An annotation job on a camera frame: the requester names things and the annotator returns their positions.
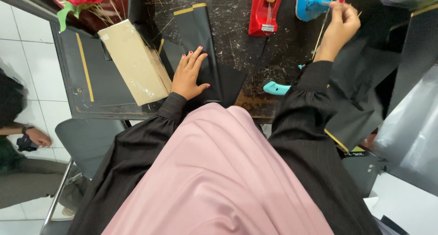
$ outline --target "pink hijab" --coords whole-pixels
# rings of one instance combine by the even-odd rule
[[[191,112],[102,235],[332,235],[240,107]]]

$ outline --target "red tape dispenser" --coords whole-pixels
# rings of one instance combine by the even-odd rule
[[[269,36],[277,31],[276,21],[281,0],[252,0],[249,35]]]

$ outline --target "wrist watch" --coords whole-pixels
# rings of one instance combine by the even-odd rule
[[[21,129],[21,133],[26,134],[26,130],[32,128],[35,128],[35,126],[24,125],[23,128]]]

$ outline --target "black dress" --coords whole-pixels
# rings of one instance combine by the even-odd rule
[[[336,113],[326,95],[331,62],[310,64],[284,96],[269,142],[292,169],[336,235],[381,234],[335,144],[324,133]],[[171,93],[150,118],[118,134],[69,235],[100,235],[172,136],[187,101]]]

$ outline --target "person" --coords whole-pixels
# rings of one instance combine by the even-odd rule
[[[28,159],[19,154],[8,135],[27,134],[38,147],[50,147],[49,136],[31,125],[14,122],[24,109],[23,86],[0,69],[0,209],[41,197],[53,196],[67,168],[64,163]],[[79,174],[76,167],[73,174]],[[59,203],[63,215],[78,209],[90,180],[81,178],[63,190]]]
[[[187,100],[210,86],[196,85],[202,46],[183,55],[158,115],[116,136],[68,234],[381,234],[324,133],[336,112],[332,62],[360,27],[351,5],[330,7],[269,139],[236,106],[209,103],[179,124]]]

